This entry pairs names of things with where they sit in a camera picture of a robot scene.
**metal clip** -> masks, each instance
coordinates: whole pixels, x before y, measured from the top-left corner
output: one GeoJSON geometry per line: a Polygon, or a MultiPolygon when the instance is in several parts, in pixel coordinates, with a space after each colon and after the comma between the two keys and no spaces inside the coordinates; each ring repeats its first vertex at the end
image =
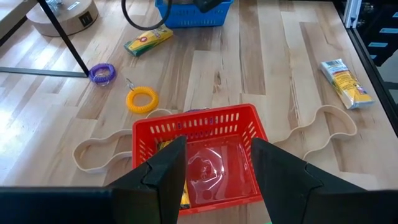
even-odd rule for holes
{"type": "Polygon", "coordinates": [[[134,84],[132,84],[130,79],[126,78],[126,83],[127,83],[127,86],[130,88],[130,90],[134,91],[135,86],[134,86],[134,84]]]}

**blue basket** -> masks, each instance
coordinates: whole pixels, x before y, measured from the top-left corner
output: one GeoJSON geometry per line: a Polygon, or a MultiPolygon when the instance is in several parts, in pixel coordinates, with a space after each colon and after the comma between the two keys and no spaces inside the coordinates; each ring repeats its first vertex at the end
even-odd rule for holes
{"type": "MultiPolygon", "coordinates": [[[[200,12],[194,4],[173,4],[165,24],[168,28],[222,26],[232,2],[233,0],[222,2],[206,13],[200,12]]],[[[155,6],[164,17],[167,5],[163,0],[156,0],[155,6]]]]}

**red basket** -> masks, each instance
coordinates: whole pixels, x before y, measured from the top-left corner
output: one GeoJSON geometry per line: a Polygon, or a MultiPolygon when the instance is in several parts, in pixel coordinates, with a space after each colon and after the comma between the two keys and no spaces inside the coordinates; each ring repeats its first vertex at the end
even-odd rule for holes
{"type": "Polygon", "coordinates": [[[253,105],[143,119],[133,125],[132,168],[157,151],[157,144],[187,137],[187,187],[194,214],[262,200],[251,162],[251,139],[267,140],[253,105]]]}

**yellow ring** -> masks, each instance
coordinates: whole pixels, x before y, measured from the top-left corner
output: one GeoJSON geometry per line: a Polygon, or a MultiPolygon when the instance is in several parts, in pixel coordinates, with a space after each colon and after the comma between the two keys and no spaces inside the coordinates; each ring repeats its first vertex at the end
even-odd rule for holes
{"type": "Polygon", "coordinates": [[[150,112],[151,110],[156,108],[158,103],[159,103],[159,97],[157,96],[155,90],[147,86],[135,87],[134,90],[130,90],[129,94],[127,94],[126,97],[127,108],[129,108],[129,110],[132,111],[133,113],[141,114],[141,113],[150,112]],[[136,106],[134,104],[134,97],[136,97],[137,94],[147,94],[152,98],[152,100],[147,105],[136,106]]]}

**yellow coil keychain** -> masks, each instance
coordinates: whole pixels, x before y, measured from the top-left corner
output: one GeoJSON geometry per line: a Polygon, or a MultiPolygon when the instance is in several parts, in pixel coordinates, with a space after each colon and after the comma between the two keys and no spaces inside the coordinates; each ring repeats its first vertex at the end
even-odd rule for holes
{"type": "Polygon", "coordinates": [[[126,79],[126,81],[128,87],[130,88],[130,92],[127,94],[126,97],[126,105],[131,112],[148,113],[156,108],[157,104],[159,103],[159,97],[157,96],[155,90],[148,86],[135,87],[128,78],[126,79]],[[137,106],[134,104],[134,97],[136,97],[137,94],[147,94],[152,98],[152,100],[147,105],[137,106]]]}

